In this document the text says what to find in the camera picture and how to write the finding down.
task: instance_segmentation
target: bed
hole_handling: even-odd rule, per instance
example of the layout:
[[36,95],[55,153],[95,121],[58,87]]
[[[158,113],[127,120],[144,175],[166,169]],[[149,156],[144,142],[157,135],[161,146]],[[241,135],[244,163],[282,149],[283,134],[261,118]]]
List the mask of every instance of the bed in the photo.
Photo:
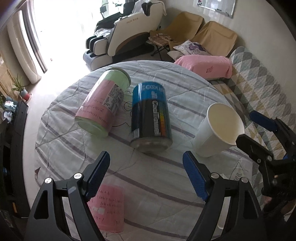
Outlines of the bed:
[[[94,162],[101,151],[108,151],[111,164],[103,184],[123,188],[125,224],[120,234],[102,231],[106,240],[185,240],[204,202],[194,192],[182,155],[192,150],[191,141],[207,108],[215,102],[230,104],[211,84],[179,65],[131,61],[112,66],[127,71],[132,81],[117,113],[116,127],[106,139],[100,139],[74,122],[77,110],[107,69],[104,67],[69,86],[43,114],[35,147],[35,180],[40,186],[47,177],[70,178]],[[133,88],[143,81],[159,82],[166,91],[173,145],[162,153],[143,154],[130,147],[129,101]],[[226,178],[252,179],[252,161],[236,147],[210,158],[196,157],[211,172]],[[69,204],[66,200],[64,203],[71,235],[79,238]],[[221,230],[216,228],[214,237],[220,234]]]

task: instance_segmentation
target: metal screw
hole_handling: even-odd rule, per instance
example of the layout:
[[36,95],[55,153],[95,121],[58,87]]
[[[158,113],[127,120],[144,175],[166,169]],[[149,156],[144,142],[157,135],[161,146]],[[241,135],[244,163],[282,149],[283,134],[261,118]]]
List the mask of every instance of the metal screw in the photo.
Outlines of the metal screw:
[[243,183],[248,183],[249,180],[248,180],[246,177],[242,177],[242,182],[243,182]]
[[214,178],[214,179],[217,179],[217,178],[219,178],[219,174],[213,172],[213,173],[211,174],[211,177]]
[[50,177],[48,177],[48,178],[46,178],[46,179],[44,180],[44,182],[47,183],[47,184],[48,184],[48,183],[51,183],[51,181],[52,181],[52,179],[51,179]]
[[74,178],[75,179],[80,179],[82,177],[82,174],[81,173],[76,173],[76,174],[74,174]]
[[273,179],[273,180],[272,180],[272,184],[273,184],[274,186],[276,186],[276,185],[277,185],[277,179]]

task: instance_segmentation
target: pink paper note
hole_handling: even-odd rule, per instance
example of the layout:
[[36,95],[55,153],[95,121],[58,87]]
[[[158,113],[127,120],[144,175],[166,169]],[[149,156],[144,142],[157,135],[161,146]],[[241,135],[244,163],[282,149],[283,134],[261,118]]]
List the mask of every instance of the pink paper note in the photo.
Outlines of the pink paper note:
[[100,230],[120,233],[124,225],[124,196],[121,187],[101,185],[87,204]]

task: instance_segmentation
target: blue gripper pad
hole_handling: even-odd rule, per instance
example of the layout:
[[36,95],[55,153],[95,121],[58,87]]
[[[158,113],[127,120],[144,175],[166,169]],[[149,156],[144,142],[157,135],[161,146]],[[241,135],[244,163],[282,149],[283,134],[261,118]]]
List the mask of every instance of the blue gripper pad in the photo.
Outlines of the blue gripper pad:
[[108,152],[102,151],[97,160],[85,168],[84,172],[87,173],[87,176],[85,176],[87,179],[87,191],[84,196],[87,202],[98,192],[109,165],[110,155]]
[[187,175],[190,179],[190,182],[197,194],[198,197],[202,198],[203,201],[206,201],[209,197],[209,194],[207,193],[205,184],[206,181],[200,171],[198,170],[197,166],[193,162],[192,158],[189,156],[188,152],[185,152],[183,154],[183,166],[185,168],[185,171],[187,172]]
[[253,110],[250,112],[251,121],[257,123],[258,125],[264,127],[266,130],[276,132],[278,126],[276,122],[265,115]]

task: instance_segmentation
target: barcode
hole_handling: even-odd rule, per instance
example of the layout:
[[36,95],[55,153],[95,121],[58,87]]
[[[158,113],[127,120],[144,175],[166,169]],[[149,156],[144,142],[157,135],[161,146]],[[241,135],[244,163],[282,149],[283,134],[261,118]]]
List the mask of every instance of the barcode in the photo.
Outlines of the barcode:
[[118,85],[114,84],[102,105],[107,107],[108,110],[110,110],[112,114],[115,115],[119,106],[121,105],[123,98],[124,93],[122,89],[120,89]]
[[131,133],[132,141],[140,138],[140,129],[136,129]]

